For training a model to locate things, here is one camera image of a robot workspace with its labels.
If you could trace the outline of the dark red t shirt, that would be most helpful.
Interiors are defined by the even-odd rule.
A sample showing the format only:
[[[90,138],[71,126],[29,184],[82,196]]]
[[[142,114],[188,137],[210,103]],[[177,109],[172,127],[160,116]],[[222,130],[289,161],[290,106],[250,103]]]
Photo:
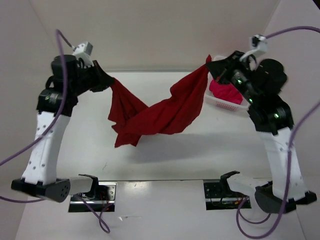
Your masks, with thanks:
[[[117,79],[110,86],[108,120],[117,137],[116,148],[136,146],[142,136],[183,132],[201,113],[209,70],[202,65],[170,88],[171,96],[147,106]]]

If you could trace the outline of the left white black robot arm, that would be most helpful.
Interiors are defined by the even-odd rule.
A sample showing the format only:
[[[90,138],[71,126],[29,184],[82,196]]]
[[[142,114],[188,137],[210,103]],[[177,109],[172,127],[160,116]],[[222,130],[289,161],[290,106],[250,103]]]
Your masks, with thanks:
[[[40,199],[62,203],[67,196],[83,194],[94,200],[100,194],[96,176],[79,174],[58,178],[57,162],[65,130],[78,97],[102,92],[115,81],[96,60],[86,66],[81,58],[66,54],[51,62],[52,76],[38,96],[36,143],[22,176],[11,182],[11,189]]]

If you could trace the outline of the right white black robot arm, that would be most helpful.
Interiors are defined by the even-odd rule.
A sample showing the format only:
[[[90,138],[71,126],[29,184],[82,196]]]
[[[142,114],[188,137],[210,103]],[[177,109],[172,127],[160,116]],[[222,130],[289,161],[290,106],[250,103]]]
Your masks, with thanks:
[[[242,55],[235,51],[205,65],[214,81],[235,87],[249,103],[247,112],[264,143],[272,180],[255,181],[232,171],[221,176],[219,191],[225,197],[243,193],[267,214],[278,213],[285,200],[286,214],[298,205],[317,201],[317,195],[304,183],[294,144],[290,143],[295,125],[291,109],[279,96],[288,77],[275,59],[263,59],[251,69],[249,60],[240,61]]]

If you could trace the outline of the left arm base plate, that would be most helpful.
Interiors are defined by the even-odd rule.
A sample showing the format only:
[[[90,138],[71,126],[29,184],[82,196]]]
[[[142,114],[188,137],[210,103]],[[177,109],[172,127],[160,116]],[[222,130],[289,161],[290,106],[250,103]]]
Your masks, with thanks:
[[[90,209],[85,205],[82,198],[95,212],[114,212],[116,200],[117,183],[115,181],[99,181],[99,189],[95,196],[87,196],[85,193],[78,193],[70,198],[69,213],[87,213]]]

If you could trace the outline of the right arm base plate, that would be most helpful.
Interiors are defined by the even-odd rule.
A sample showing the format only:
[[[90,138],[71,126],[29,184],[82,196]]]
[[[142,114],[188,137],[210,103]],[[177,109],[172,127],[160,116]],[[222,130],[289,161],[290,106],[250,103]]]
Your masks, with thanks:
[[[205,206],[207,211],[236,210],[245,199],[245,195],[239,192],[223,193],[219,180],[203,182]]]

